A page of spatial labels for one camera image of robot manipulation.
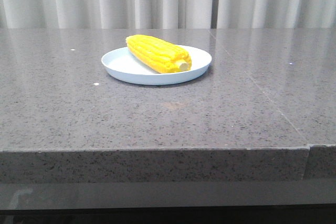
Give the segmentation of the yellow corn cob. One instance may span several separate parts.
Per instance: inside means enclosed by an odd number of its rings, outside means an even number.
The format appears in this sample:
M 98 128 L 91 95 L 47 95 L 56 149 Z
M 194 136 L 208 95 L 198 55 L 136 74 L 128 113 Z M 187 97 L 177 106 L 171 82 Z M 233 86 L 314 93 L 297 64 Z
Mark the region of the yellow corn cob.
M 138 60 L 158 73 L 177 73 L 191 69 L 189 52 L 178 45 L 148 35 L 128 36 L 125 41 L 129 51 Z

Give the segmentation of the light blue round plate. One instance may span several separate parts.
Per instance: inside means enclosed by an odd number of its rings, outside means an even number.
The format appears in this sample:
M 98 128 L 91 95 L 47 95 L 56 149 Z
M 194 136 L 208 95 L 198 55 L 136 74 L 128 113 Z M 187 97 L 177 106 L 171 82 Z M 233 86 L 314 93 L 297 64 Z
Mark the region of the light blue round plate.
M 127 47 L 106 53 L 101 62 L 107 73 L 124 82 L 150 86 L 179 84 L 194 80 L 203 75 L 212 62 L 212 56 L 199 48 L 182 45 L 192 60 L 190 71 L 161 74 L 139 61 Z

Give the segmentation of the white pleated curtain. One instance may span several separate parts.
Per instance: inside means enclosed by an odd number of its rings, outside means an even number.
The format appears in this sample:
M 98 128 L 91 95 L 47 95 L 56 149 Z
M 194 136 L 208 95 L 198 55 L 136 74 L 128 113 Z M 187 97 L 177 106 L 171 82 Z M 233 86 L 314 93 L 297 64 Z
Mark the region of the white pleated curtain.
M 332 28 L 335 0 L 1 0 L 3 28 Z

